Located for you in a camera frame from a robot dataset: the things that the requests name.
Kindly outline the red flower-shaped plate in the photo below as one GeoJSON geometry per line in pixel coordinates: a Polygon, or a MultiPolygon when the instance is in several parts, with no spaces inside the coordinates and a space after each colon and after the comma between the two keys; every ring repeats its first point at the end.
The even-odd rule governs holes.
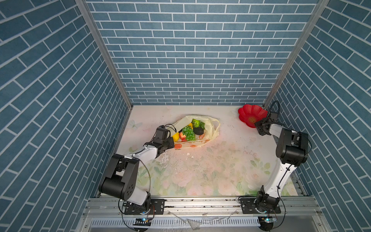
{"type": "Polygon", "coordinates": [[[256,123],[268,115],[268,111],[259,105],[246,104],[238,109],[239,120],[250,128],[256,128],[256,123]]]}

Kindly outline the cream printed plastic bag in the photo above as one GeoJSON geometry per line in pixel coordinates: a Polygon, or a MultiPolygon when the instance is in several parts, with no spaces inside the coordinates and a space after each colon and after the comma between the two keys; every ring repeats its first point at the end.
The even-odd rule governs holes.
{"type": "Polygon", "coordinates": [[[188,126],[193,119],[197,119],[205,123],[204,134],[196,135],[195,141],[179,139],[178,142],[175,142],[175,149],[202,147],[219,136],[219,120],[208,116],[188,115],[181,118],[176,123],[168,125],[171,132],[171,137],[176,133],[182,132],[182,129],[185,126],[188,126]]]}

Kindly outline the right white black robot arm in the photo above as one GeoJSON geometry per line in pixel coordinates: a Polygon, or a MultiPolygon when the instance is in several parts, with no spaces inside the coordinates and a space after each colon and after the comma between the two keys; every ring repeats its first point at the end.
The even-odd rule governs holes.
{"type": "Polygon", "coordinates": [[[278,205],[282,188],[290,175],[308,159],[309,136],[302,131],[296,131],[284,126],[278,121],[279,114],[269,112],[262,120],[255,123],[260,135],[277,137],[275,155],[278,163],[268,182],[257,194],[257,204],[278,205]]]}

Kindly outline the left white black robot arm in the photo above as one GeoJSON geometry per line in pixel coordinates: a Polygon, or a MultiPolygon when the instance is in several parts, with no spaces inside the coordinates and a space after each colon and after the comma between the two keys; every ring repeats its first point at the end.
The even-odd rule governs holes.
{"type": "Polygon", "coordinates": [[[136,187],[139,167],[144,167],[174,146],[167,126],[157,127],[153,138],[143,148],[128,155],[114,154],[110,158],[99,183],[99,192],[138,206],[147,205],[150,193],[136,187]]]}

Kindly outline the yellow lemon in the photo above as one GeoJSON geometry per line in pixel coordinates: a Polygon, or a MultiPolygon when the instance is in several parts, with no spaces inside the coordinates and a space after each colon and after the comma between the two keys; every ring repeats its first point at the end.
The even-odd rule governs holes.
{"type": "Polygon", "coordinates": [[[173,138],[174,142],[178,142],[179,139],[180,139],[180,135],[179,135],[179,133],[174,134],[174,135],[172,136],[172,138],[173,138]]]}

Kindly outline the red strawberry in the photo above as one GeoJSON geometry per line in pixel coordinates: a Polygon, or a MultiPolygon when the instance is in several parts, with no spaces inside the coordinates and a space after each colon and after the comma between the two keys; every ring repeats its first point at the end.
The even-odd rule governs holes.
{"type": "Polygon", "coordinates": [[[179,137],[181,140],[185,140],[186,139],[186,135],[183,134],[182,132],[179,133],[179,137]]]}

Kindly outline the green grape bunch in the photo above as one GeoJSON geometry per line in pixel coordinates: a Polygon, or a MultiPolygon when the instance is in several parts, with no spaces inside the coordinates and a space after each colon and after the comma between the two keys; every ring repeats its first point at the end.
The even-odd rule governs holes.
{"type": "Polygon", "coordinates": [[[182,133],[186,135],[187,141],[195,141],[196,140],[196,134],[193,132],[193,129],[191,129],[189,126],[185,126],[182,129],[182,133]]]}

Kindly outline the dark avocado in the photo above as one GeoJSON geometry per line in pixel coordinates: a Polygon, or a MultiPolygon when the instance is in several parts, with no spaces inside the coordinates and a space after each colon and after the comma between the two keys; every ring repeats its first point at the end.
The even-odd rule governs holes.
{"type": "Polygon", "coordinates": [[[196,135],[203,135],[204,134],[204,129],[202,127],[196,127],[196,128],[193,128],[193,132],[196,135]]]}

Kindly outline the light green pear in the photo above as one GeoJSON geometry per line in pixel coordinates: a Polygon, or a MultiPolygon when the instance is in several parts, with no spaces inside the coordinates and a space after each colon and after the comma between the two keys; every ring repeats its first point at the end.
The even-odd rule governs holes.
{"type": "Polygon", "coordinates": [[[201,121],[197,119],[193,119],[191,123],[192,123],[193,128],[199,128],[201,121]]]}

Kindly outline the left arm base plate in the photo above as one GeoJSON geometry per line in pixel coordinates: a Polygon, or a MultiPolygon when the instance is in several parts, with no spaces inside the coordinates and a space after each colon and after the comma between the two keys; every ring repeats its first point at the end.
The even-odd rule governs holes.
{"type": "Polygon", "coordinates": [[[125,215],[163,215],[165,208],[165,199],[145,200],[143,205],[134,203],[124,203],[123,212],[125,215]]]}

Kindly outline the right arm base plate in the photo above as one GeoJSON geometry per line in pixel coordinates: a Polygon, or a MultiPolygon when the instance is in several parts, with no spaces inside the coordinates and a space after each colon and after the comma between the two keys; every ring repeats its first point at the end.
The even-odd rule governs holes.
{"type": "Polygon", "coordinates": [[[237,202],[241,205],[243,214],[280,214],[282,212],[279,206],[279,198],[258,201],[253,197],[241,197],[237,199],[237,202]]]}

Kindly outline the aluminium front rail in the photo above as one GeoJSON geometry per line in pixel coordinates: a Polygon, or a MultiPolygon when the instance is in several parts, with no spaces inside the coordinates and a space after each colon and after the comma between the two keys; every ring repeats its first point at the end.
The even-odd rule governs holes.
{"type": "MultiPolygon", "coordinates": [[[[254,215],[262,216],[267,210],[256,210],[254,197],[163,197],[152,196],[152,209],[158,216],[239,216],[254,215]]],[[[91,198],[83,212],[84,218],[106,217],[114,218],[121,214],[118,199],[102,196],[91,198]]],[[[321,215],[321,209],[314,197],[289,196],[283,197],[275,211],[270,212],[273,216],[317,216],[321,215]]]]}

